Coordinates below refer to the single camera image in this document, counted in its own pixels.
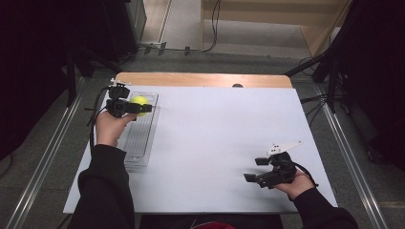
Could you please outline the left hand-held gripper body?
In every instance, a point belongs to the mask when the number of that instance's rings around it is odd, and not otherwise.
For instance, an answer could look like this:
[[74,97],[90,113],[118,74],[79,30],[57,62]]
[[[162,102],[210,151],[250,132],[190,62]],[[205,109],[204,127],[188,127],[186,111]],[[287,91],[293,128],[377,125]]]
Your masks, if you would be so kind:
[[127,88],[127,83],[112,80],[113,85],[108,87],[109,98],[106,101],[106,109],[110,115],[116,118],[121,118],[125,114],[132,114],[132,107],[126,100],[130,90]]

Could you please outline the red thing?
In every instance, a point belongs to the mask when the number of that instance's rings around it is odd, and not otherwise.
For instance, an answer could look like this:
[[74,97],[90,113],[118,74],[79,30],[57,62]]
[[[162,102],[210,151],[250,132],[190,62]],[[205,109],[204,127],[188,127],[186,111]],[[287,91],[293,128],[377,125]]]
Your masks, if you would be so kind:
[[230,224],[211,221],[192,226],[190,229],[236,229]]

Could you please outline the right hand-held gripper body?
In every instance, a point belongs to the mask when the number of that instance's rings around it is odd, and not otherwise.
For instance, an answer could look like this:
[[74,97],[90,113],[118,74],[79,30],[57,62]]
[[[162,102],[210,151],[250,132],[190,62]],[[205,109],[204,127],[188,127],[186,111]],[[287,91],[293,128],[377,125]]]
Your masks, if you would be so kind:
[[281,183],[291,183],[294,180],[297,171],[296,165],[291,160],[288,150],[302,145],[301,140],[290,143],[274,143],[267,151],[266,157],[270,159],[272,170],[258,175],[256,182],[261,188],[272,189],[275,185]]

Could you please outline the light wooden shelf unit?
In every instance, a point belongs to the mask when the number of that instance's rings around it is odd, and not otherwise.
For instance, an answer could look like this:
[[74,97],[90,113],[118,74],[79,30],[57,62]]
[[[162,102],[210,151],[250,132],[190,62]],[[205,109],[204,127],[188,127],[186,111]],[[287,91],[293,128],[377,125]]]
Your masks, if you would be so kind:
[[343,25],[351,4],[352,0],[220,0],[220,19],[298,25],[315,57],[334,29]]

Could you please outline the wooden table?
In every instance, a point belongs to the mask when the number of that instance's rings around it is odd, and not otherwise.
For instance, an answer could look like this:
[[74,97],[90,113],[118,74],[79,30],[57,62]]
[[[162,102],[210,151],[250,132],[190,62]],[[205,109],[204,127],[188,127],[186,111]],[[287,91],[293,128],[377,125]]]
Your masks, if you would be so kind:
[[119,73],[116,80],[137,86],[287,88],[286,75],[235,73]]

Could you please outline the dark cabinet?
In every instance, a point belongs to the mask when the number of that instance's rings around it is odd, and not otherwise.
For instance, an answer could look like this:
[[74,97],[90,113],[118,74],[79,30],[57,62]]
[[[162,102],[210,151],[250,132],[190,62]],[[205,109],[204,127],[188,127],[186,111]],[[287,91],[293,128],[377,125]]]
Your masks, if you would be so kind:
[[135,54],[147,21],[143,0],[100,0],[100,4],[99,53],[115,62]]

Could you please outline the person's right hand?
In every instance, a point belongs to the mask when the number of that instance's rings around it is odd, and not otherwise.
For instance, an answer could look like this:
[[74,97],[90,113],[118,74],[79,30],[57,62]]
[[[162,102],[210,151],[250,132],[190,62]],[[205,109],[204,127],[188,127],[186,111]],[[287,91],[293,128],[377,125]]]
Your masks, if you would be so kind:
[[291,183],[281,183],[275,185],[275,188],[286,193],[290,199],[295,199],[307,190],[314,188],[315,185],[309,179],[309,177],[301,172],[297,171],[294,180]]

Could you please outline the yellow tennis ball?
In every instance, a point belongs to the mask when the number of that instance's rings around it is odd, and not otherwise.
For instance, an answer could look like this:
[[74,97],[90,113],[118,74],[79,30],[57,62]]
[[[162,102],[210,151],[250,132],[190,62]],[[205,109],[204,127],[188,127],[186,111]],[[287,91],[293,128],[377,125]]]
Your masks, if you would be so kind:
[[[145,104],[149,104],[149,101],[141,95],[137,95],[132,97],[130,100],[130,103],[137,103],[139,105],[145,105]],[[145,116],[147,115],[147,113],[139,113],[138,116]]]

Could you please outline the clear plastic tray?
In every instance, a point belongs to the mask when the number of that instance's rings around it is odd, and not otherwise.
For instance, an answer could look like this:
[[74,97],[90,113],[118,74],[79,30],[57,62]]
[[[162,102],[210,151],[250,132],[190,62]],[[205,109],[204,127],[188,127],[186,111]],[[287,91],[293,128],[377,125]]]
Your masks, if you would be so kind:
[[160,111],[158,94],[132,92],[129,100],[137,95],[144,96],[153,108],[151,113],[130,122],[121,137],[122,149],[126,152],[124,163],[131,169],[148,164]]

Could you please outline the person's left hand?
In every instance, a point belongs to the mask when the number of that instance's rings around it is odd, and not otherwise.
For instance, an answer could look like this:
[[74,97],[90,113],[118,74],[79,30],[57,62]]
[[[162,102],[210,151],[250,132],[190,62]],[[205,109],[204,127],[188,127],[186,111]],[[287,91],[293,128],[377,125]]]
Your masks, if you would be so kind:
[[126,125],[136,119],[135,114],[126,114],[117,118],[108,112],[101,113],[96,119],[96,143],[117,147]]

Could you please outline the black metal stand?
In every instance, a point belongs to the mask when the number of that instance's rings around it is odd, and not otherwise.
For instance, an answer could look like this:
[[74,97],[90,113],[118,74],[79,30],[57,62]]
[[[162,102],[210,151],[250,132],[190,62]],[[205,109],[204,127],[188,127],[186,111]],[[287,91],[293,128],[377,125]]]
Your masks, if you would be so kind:
[[85,47],[67,45],[65,47],[65,56],[68,90],[67,107],[71,107],[75,99],[78,98],[75,70],[79,70],[84,77],[92,77],[95,72],[95,68],[91,65],[90,59],[95,60],[114,73],[122,73],[122,69],[118,65],[113,64],[98,53]]
[[341,42],[344,40],[344,36],[347,33],[347,28],[351,25],[350,21],[345,21],[336,34],[330,46],[321,54],[313,57],[311,60],[299,64],[297,67],[287,71],[286,76],[292,77],[299,72],[302,72],[313,65],[317,65],[311,79],[313,83],[322,83],[326,77],[329,78],[328,91],[327,91],[327,104],[330,110],[335,113],[335,89],[338,76],[338,51],[341,48]]

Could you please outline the metal floor rail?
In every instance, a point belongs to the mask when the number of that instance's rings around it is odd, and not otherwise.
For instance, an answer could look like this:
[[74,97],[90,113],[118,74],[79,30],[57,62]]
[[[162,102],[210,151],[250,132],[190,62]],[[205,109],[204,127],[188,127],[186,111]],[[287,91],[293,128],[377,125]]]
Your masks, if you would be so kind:
[[53,132],[53,136],[47,145],[47,148],[38,162],[32,177],[24,189],[17,205],[11,215],[11,218],[6,226],[6,229],[21,229],[24,221],[30,212],[32,205],[39,193],[42,183],[53,163],[54,157],[59,149],[59,146],[64,138],[72,120],[80,104],[83,93],[78,93],[70,107],[65,109],[58,125]]
[[373,229],[389,229],[373,191],[357,162],[352,147],[341,127],[337,115],[328,104],[323,107],[324,114],[330,124],[331,131],[337,141],[342,157],[348,167],[352,181],[361,199],[362,205],[370,219]]

